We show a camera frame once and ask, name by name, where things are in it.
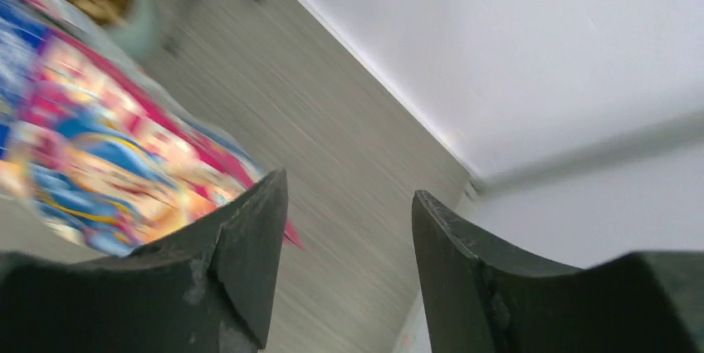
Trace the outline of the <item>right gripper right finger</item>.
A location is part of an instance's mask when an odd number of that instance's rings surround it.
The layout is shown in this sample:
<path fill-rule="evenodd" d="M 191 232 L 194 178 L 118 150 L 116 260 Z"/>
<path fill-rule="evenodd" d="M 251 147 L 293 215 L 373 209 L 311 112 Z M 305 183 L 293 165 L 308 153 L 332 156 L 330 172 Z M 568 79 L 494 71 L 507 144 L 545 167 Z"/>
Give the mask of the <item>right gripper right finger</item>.
<path fill-rule="evenodd" d="M 580 269 L 469 223 L 429 192 L 413 244 L 435 352 L 700 352 L 701 252 L 631 252 Z"/>

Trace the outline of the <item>colourful cat food bag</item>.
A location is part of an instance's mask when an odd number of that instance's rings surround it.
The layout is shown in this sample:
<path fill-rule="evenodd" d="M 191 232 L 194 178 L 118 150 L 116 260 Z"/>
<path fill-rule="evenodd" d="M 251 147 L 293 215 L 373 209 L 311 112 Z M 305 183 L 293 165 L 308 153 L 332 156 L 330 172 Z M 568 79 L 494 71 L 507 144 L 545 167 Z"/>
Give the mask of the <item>colourful cat food bag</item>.
<path fill-rule="evenodd" d="M 119 26 L 144 0 L 120 3 Z M 56 234 L 115 256 L 234 200 L 264 171 L 176 104 L 76 0 L 1 0 L 1 183 Z"/>

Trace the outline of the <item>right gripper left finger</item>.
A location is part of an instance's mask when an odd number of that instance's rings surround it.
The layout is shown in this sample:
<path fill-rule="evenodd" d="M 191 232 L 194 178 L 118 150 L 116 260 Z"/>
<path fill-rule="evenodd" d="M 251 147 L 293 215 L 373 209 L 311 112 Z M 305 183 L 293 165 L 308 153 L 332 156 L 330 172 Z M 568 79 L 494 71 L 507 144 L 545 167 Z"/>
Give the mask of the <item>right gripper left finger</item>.
<path fill-rule="evenodd" d="M 267 344 L 284 169 L 127 257 L 1 256 L 4 352 L 256 352 Z"/>

